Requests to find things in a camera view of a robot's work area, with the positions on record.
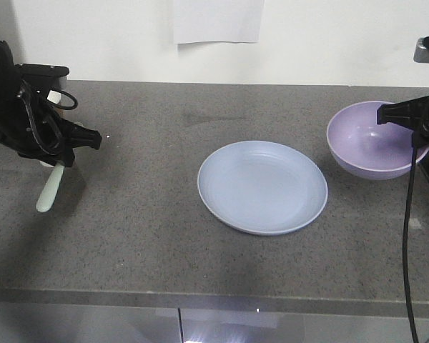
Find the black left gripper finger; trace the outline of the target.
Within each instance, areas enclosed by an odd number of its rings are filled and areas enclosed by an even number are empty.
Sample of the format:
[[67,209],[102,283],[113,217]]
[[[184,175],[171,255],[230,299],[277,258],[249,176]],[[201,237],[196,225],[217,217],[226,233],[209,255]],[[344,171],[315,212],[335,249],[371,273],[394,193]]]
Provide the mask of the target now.
[[64,141],[72,149],[83,146],[88,146],[96,150],[100,148],[102,136],[98,131],[87,129],[81,124],[67,120],[64,120],[62,124]]

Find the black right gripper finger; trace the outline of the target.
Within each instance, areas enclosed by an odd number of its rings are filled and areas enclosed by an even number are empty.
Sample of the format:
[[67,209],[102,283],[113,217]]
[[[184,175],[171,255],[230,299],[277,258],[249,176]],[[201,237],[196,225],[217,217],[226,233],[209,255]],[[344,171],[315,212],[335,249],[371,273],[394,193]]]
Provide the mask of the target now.
[[429,96],[394,104],[381,105],[376,114],[377,124],[399,126],[429,125]]

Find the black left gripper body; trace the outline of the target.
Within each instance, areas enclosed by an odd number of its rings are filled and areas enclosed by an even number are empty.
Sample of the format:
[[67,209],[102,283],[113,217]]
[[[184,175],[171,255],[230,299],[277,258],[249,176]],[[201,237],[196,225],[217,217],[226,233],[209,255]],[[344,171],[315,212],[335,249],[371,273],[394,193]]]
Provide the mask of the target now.
[[0,41],[0,144],[22,157],[54,165],[41,149],[43,100],[22,79],[8,44]]

